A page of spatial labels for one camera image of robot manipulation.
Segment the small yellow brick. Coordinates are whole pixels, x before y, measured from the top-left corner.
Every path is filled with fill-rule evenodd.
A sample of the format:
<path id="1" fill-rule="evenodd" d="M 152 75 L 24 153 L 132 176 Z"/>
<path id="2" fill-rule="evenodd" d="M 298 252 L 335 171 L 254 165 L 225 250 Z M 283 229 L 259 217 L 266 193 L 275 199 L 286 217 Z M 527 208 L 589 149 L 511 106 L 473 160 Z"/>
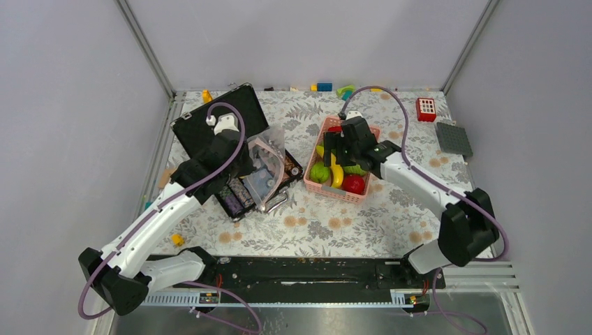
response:
<path id="1" fill-rule="evenodd" d="M 185 243 L 184 238 L 180 234 L 173 234 L 171 236 L 171 242 L 176 247 L 181 247 Z"/>

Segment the green bumpy toy fruit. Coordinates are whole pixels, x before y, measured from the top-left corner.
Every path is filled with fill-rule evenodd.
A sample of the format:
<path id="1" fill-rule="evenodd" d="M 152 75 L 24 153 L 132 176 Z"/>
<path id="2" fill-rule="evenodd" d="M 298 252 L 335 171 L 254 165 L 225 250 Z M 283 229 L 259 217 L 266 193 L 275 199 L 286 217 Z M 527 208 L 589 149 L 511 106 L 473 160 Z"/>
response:
<path id="1" fill-rule="evenodd" d="M 314 163 L 310 169 L 309 179 L 317 184 L 324 184 L 331 177 L 330 168 L 322 161 Z"/>

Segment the red toy apple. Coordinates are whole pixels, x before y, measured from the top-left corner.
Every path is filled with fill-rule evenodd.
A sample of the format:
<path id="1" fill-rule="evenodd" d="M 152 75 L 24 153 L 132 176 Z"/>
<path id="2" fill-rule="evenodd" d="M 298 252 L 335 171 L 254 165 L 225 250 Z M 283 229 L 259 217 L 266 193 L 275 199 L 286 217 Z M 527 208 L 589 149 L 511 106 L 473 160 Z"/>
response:
<path id="1" fill-rule="evenodd" d="M 366 188 L 366 182 L 362 176 L 357 174 L 348 174 L 344 177 L 341 189 L 343 191 L 362 195 Z"/>

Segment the floral tablecloth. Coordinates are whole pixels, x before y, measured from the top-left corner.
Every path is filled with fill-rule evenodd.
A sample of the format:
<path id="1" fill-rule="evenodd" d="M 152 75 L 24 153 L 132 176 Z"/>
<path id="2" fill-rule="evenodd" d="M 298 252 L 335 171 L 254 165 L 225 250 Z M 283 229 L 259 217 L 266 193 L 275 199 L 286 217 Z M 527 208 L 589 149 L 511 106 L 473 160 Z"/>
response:
<path id="1" fill-rule="evenodd" d="M 444 154 L 435 126 L 419 122 L 418 92 L 365 91 L 349 108 L 361 112 L 380 129 L 380 138 L 406 143 L 410 158 L 451 186 L 470 189 L 467 165 L 460 155 Z M 213 255 L 336 256 L 395 258 L 437 238 L 439 220 L 419 200 L 400 188 L 371 178 L 367 198 L 359 204 L 307 191 L 294 183 L 288 199 L 274 211 L 247 214 L 232 221 L 211 198 L 179 222 L 157 246 L 176 253 L 173 239 L 200 246 Z"/>

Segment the green teal toy block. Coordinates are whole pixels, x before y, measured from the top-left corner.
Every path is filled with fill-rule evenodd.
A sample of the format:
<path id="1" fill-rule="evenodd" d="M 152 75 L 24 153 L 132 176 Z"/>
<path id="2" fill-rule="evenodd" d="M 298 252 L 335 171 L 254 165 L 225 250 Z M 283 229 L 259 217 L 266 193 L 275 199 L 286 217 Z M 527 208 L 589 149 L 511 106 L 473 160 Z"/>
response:
<path id="1" fill-rule="evenodd" d="M 352 96 L 352 94 L 355 92 L 355 90 L 356 90 L 355 85 L 351 84 L 351 85 L 347 85 L 347 86 L 338 88 L 336 90 L 336 94 L 341 100 L 347 101 Z"/>

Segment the clear zip top bag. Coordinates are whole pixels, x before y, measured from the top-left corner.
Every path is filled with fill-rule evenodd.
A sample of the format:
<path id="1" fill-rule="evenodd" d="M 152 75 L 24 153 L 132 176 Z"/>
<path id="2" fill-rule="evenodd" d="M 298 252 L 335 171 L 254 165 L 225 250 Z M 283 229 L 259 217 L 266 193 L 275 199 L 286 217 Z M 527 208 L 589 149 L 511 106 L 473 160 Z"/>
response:
<path id="1" fill-rule="evenodd" d="M 269 127 L 248 140 L 254 171 L 243 178 L 243 184 L 259 211 L 278 191 L 285 169 L 285 138 L 281 127 Z"/>

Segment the light green toy cabbage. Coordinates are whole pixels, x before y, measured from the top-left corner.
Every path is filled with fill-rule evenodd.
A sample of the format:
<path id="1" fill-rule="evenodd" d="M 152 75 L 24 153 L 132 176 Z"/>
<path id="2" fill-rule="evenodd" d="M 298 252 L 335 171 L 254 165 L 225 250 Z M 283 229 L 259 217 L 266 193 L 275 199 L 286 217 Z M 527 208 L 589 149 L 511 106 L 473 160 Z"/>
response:
<path id="1" fill-rule="evenodd" d="M 343 166 L 343 171 L 345 174 L 354 174 L 361 177 L 367 174 L 367 171 L 363 170 L 360 165 Z"/>

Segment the grey building baseplate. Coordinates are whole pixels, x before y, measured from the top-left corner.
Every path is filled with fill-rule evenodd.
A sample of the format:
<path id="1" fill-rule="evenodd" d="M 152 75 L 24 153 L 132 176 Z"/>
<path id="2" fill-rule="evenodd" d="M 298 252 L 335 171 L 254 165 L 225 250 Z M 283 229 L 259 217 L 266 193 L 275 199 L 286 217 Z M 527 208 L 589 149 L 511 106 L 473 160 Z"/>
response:
<path id="1" fill-rule="evenodd" d="M 473 156 L 473 150 L 464 128 L 453 124 L 437 122 L 436 136 L 441 151 L 449 154 L 459 154 L 464 158 Z"/>

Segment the pink plastic basket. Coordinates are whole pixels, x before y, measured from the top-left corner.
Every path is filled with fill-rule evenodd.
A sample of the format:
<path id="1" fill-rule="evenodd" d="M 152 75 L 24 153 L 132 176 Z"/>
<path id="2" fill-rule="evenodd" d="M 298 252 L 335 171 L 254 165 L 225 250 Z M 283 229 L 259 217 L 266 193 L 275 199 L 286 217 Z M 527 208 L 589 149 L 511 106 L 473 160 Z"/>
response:
<path id="1" fill-rule="evenodd" d="M 324 184 L 316 183 L 310 179 L 311 168 L 313 167 L 313 165 L 315 163 L 322 160 L 321 157 L 316 152 L 316 146 L 319 145 L 323 141 L 323 133 L 325 131 L 327 131 L 332 126 L 340 126 L 340 125 L 341 125 L 341 120 L 337 116 L 327 116 L 325 118 L 325 120 L 321 123 L 320 132 L 316 138 L 315 144 L 313 145 L 313 151 L 311 152 L 311 155 L 309 157 L 309 164 L 308 164 L 308 166 L 305 170 L 305 173 L 304 173 L 304 184 L 305 184 L 306 190 L 311 193 L 317 193 L 317 194 L 321 194 L 321 195 L 324 195 L 324 196 L 327 196 L 330 198 L 336 198 L 336 199 L 350 202 L 353 204 L 359 204 L 361 202 L 364 202 L 364 200 L 366 199 L 367 194 L 368 194 L 368 190 L 371 185 L 371 175 L 369 173 L 367 173 L 365 176 L 362 177 L 364 179 L 365 189 L 361 195 L 347 192 L 347 191 L 341 190 L 340 188 L 332 188 L 330 186 L 332 179 L 329 179 Z"/>

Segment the yellow toy brick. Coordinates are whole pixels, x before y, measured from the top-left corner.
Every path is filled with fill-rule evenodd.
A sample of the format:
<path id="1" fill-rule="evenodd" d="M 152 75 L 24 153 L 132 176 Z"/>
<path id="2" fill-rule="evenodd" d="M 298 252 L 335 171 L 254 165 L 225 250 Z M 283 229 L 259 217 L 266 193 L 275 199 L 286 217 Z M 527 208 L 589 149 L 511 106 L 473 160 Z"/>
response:
<path id="1" fill-rule="evenodd" d="M 205 89 L 202 91 L 202 102 L 204 104 L 208 104 L 213 101 L 213 96 L 211 95 L 210 91 Z"/>

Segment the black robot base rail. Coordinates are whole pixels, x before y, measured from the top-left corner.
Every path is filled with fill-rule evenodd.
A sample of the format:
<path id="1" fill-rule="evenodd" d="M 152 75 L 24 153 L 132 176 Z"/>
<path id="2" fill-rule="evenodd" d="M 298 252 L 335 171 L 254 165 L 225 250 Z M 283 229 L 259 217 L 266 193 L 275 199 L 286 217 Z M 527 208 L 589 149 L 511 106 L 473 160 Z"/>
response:
<path id="1" fill-rule="evenodd" d="M 446 286 L 442 274 L 413 274 L 398 258 L 209 256 L 197 281 L 253 305 L 402 305 Z"/>

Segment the red toy window block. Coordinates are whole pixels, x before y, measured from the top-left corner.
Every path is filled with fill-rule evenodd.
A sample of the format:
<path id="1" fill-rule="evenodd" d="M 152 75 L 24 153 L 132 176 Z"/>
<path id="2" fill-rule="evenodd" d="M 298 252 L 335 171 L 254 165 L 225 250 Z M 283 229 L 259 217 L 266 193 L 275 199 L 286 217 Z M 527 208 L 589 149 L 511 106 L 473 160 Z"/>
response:
<path id="1" fill-rule="evenodd" d="M 433 98 L 418 98 L 415 106 L 418 121 L 433 122 L 436 120 L 436 104 Z"/>

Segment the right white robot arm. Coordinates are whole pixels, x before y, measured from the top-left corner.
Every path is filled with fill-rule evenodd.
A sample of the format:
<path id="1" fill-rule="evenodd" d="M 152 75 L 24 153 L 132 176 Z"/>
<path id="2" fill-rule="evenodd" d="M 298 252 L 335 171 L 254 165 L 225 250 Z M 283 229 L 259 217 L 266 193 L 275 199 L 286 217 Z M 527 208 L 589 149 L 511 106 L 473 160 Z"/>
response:
<path id="1" fill-rule="evenodd" d="M 363 117 L 342 121 L 337 131 L 322 136 L 323 159 L 343 166 L 358 165 L 383 181 L 398 186 L 419 200 L 441 224 L 438 238 L 405 254 L 400 277 L 416 288 L 428 272 L 447 265 L 463 267 L 494 244 L 496 227 L 489 195 L 482 189 L 454 190 L 409 159 L 403 149 L 379 142 Z"/>

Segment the yellow toy banana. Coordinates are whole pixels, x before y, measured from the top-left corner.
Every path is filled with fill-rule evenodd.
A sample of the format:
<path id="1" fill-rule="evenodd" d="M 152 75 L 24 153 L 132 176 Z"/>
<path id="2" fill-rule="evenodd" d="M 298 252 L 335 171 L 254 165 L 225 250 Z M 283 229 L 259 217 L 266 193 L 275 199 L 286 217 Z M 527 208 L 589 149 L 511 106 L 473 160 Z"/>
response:
<path id="1" fill-rule="evenodd" d="M 343 168 L 336 163 L 336 156 L 335 154 L 332 155 L 332 165 L 329 167 L 331 172 L 331 187 L 332 188 L 341 188 L 343 179 L 344 179 L 344 171 Z"/>

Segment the blue toy brick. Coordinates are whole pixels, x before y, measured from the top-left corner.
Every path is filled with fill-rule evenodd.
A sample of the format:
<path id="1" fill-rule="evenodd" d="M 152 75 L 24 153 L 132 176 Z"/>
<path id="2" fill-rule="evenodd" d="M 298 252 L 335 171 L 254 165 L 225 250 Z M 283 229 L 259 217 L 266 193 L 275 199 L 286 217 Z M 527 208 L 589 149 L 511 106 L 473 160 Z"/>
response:
<path id="1" fill-rule="evenodd" d="M 331 82 L 318 82 L 316 84 L 316 91 L 332 91 L 333 90 L 333 84 Z"/>

